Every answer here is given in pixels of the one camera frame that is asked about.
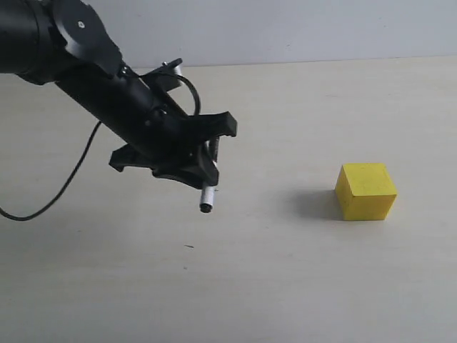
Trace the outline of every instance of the black robotic arm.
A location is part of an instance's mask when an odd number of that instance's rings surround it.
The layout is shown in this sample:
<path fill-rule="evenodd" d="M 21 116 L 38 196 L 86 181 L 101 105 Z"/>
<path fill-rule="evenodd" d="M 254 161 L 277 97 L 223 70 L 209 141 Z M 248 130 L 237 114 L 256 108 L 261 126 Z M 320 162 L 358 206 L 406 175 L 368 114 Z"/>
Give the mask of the black robotic arm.
<path fill-rule="evenodd" d="M 80 0 L 1 0 L 0 46 L 0 73 L 55 82 L 127 143 L 113 153 L 113 168 L 149 168 L 157 178 L 202 189 L 201 210 L 211 211 L 219 137 L 236 136 L 237 123 L 228 112 L 199 115 L 198 93 L 177 72 L 182 60 L 137 75 Z M 168 95 L 181 83 L 196 101 L 193 116 Z"/>

